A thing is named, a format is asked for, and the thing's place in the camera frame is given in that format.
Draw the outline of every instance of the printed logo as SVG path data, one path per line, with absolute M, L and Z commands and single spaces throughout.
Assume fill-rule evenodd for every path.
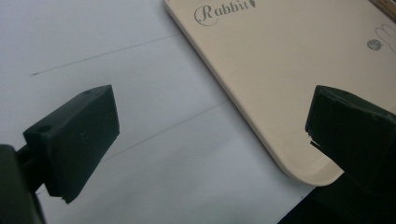
M 222 4 L 218 7 L 202 6 L 198 7 L 194 12 L 195 20 L 203 26 L 212 26 L 218 23 L 219 17 L 235 12 L 241 12 L 256 7 L 254 0 L 232 1 L 228 4 Z
M 385 43 L 390 49 L 396 53 L 396 30 L 389 25 L 383 24 L 380 28 L 375 28 L 376 35 Z M 367 47 L 372 50 L 380 50 L 384 46 L 381 41 L 372 39 L 367 42 Z

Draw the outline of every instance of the pencil line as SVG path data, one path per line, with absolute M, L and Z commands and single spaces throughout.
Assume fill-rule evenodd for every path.
M 133 45 L 133 46 L 130 46 L 130 47 L 127 47 L 127 48 L 112 50 L 110 52 L 99 54 L 99 55 L 96 55 L 96 56 L 93 56 L 93 57 L 90 57 L 90 58 L 86 58 L 86 59 L 78 60 L 78 61 L 75 61 L 75 62 L 72 62 L 72 63 L 66 63 L 66 64 L 63 64 L 63 65 L 56 66 L 56 67 L 52 67 L 52 68 L 49 68 L 49 69 L 34 73 L 34 74 L 30 75 L 30 76 L 31 77 L 37 76 L 37 75 L 40 75 L 42 73 L 46 73 L 46 72 L 49 72 L 49 71 L 52 71 L 52 70 L 55 70 L 55 69 L 58 69 L 58 68 L 70 66 L 70 65 L 75 64 L 75 63 L 86 62 L 86 61 L 91 60 L 91 59 L 99 58 L 99 57 L 102 57 L 102 56 L 105 56 L 105 55 L 108 55 L 108 54 L 112 54 L 112 53 L 117 53 L 117 52 L 120 52 L 120 51 L 123 51 L 123 50 L 127 50 L 127 49 L 136 48 L 136 47 L 139 47 L 139 46 L 142 46 L 142 45 L 147 45 L 147 44 L 150 44 L 150 43 L 153 43 L 153 42 L 156 42 L 156 41 L 160 41 L 160 40 L 164 40 L 164 39 L 167 39 L 167 38 L 170 38 L 170 37 L 174 37 L 176 35 L 169 35 L 169 36 L 165 36 L 165 37 L 162 37 L 162 38 L 159 38 L 159 39 L 150 40 L 148 42 L 136 44 L 136 45 Z
M 104 161 L 108 161 L 108 160 L 110 160 L 110 159 L 113 159 L 114 157 L 119 156 L 121 153 L 124 153 L 125 151 L 130 150 L 130 149 L 132 149 L 133 147 L 137 147 L 137 146 L 139 146 L 139 145 L 141 145 L 141 144 L 147 142 L 148 140 L 150 140 L 150 139 L 152 139 L 152 138 L 154 138 L 154 137 L 156 137 L 156 136 L 158 136 L 158 135 L 160 135 L 160 134 L 162 134 L 162 133 L 166 133 L 167 131 L 176 128 L 178 125 L 183 124 L 183 123 L 185 123 L 185 122 L 187 122 L 187 121 L 189 121 L 189 120 L 191 120 L 191 119 L 195 119 L 195 118 L 197 118 L 198 116 L 204 114 L 205 112 L 210 111 L 210 110 L 214 109 L 215 107 L 217 107 L 217 106 L 219 106 L 219 105 L 223 105 L 223 104 L 225 104 L 225 103 L 227 103 L 227 102 L 229 102 L 228 99 L 227 99 L 227 100 L 224 100 L 224 101 L 222 101 L 222 102 L 220 102 L 220 103 L 218 103 L 218 104 L 216 104 L 216 105 L 213 105 L 213 106 L 209 107 L 208 109 L 206 109 L 206 110 L 204 110 L 204 111 L 201 111 L 201 112 L 199 112 L 198 114 L 196 114 L 196 115 L 194 115 L 194 116 L 192 116 L 192 117 L 190 117 L 190 118 L 188 118 L 188 119 L 182 120 L 181 122 L 179 122 L 179 123 L 173 125 L 173 126 L 170 127 L 170 128 L 167 128 L 167 129 L 165 129 L 165 130 L 162 130 L 162 131 L 160 131 L 159 133 L 156 133 L 156 134 L 154 134 L 154 135 L 152 135 L 152 136 L 150 136 L 150 137 L 148 137 L 148 138 L 146 138 L 146 139 L 144 139 L 144 140 L 142 140 L 142 141 L 140 141 L 140 142 L 138 142 L 138 143 L 132 145 L 131 147 L 128 147 L 128 148 L 124 149 L 123 151 L 118 152 L 118 153 L 112 155 L 111 157 L 108 157 L 108 158 L 102 160 L 100 163 L 102 163 L 102 162 L 104 162 Z

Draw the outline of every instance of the beige board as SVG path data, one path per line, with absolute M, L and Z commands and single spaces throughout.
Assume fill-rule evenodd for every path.
M 304 130 L 317 85 L 396 112 L 396 26 L 368 1 L 165 3 L 265 148 L 294 179 L 325 186 L 343 173 L 310 145 Z

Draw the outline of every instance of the white surface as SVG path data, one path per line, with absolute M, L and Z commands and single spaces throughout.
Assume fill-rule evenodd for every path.
M 106 84 L 120 136 L 74 202 L 39 191 L 48 223 L 277 223 L 312 189 L 277 168 L 163 0 L 0 1 L 1 143 Z

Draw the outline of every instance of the screw hole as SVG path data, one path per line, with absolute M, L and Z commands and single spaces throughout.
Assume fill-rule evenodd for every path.
M 51 126 L 46 125 L 46 126 L 43 126 L 43 127 L 38 128 L 37 131 L 40 132 L 40 133 L 46 133 L 46 132 L 49 131 L 51 128 L 52 128 Z

